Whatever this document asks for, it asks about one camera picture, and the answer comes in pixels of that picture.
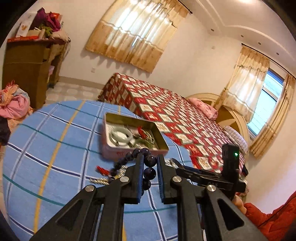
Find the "person's hand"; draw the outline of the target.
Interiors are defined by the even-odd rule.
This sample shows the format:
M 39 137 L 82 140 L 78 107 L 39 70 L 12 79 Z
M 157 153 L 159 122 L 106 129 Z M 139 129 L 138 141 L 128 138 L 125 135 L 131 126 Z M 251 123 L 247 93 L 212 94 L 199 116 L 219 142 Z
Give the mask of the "person's hand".
M 232 199 L 232 203 L 243 213 L 247 213 L 246 207 L 244 207 L 243 201 L 238 195 L 235 195 L 234 198 Z

